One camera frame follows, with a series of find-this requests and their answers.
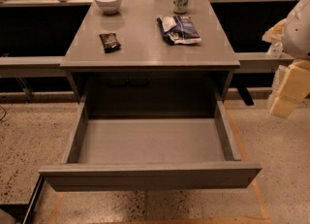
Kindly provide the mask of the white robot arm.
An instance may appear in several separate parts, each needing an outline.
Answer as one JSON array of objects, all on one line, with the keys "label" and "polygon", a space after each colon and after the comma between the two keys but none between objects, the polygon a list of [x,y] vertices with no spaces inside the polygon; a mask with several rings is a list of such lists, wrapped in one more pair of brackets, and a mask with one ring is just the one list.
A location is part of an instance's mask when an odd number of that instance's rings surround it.
[{"label": "white robot arm", "polygon": [[286,53],[294,59],[271,94],[269,113],[286,118],[310,94],[310,0],[299,0],[286,18],[263,34],[263,40],[270,43],[268,57]]}]

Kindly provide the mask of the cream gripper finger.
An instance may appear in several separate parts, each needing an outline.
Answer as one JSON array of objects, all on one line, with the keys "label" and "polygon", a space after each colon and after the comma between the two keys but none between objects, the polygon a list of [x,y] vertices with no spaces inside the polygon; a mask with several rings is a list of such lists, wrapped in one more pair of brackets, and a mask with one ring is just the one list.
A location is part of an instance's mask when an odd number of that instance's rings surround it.
[{"label": "cream gripper finger", "polygon": [[278,21],[273,27],[264,32],[262,40],[268,43],[281,42],[286,22],[285,18]]},{"label": "cream gripper finger", "polygon": [[297,60],[283,71],[269,113],[287,118],[310,94],[310,61]]}]

